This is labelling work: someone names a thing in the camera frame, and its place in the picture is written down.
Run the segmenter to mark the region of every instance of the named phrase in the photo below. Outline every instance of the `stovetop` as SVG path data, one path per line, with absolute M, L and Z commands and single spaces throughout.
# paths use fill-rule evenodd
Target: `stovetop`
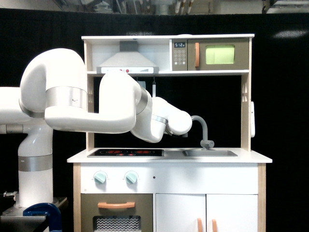
M 162 149 L 99 149 L 87 157 L 158 157 L 163 156 Z

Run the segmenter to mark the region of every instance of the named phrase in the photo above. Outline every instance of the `white knob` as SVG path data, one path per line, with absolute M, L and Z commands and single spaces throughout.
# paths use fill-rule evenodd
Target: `white knob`
M 98 171 L 95 173 L 94 180 L 98 184 L 103 184 L 106 181 L 106 173 Z
M 125 180 L 128 184 L 135 184 L 137 181 L 138 175 L 134 171 L 129 171 L 125 174 Z

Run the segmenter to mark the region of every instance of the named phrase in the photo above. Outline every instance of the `blue clamp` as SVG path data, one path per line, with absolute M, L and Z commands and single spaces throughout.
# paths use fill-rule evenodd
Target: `blue clamp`
M 62 232 L 61 212 L 51 203 L 34 204 L 24 210 L 23 216 L 46 215 L 48 217 L 49 231 Z

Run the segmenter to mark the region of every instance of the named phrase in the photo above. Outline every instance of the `faucet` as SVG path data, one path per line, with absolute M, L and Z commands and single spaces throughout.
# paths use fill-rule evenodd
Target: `faucet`
M 203 140 L 201 140 L 201 146 L 203 147 L 202 150 L 209 150 L 213 148 L 214 142 L 212 140 L 208 140 L 208 128 L 205 120 L 197 115 L 191 116 L 192 121 L 198 121 L 202 125 L 203 129 Z

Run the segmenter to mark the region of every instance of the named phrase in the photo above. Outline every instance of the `black backdrop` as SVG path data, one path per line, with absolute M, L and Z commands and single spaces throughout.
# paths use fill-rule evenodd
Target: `black backdrop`
M 256 136 L 252 150 L 273 159 L 267 165 L 267 231 L 308 231 L 304 204 L 308 184 L 308 16 L 144 16 L 0 9 L 0 87 L 18 87 L 27 64 L 46 50 L 64 47 L 84 57 L 84 35 L 254 33 Z M 151 93 L 153 79 L 139 80 L 146 81 Z M 209 138 L 216 146 L 240 146 L 240 77 L 162 77 L 156 78 L 156 84 L 157 96 L 206 120 Z M 17 149 L 25 136 L 0 135 L 0 193 L 18 190 Z M 165 137 L 150 145 L 129 133 L 97 135 L 96 146 L 199 146 L 200 139 L 201 129 L 194 124 L 188 138 Z M 72 164 L 66 159 L 85 148 L 85 134 L 54 131 L 53 144 L 54 196 L 69 199 L 63 231 L 70 232 Z M 0 203 L 2 211 L 7 204 Z

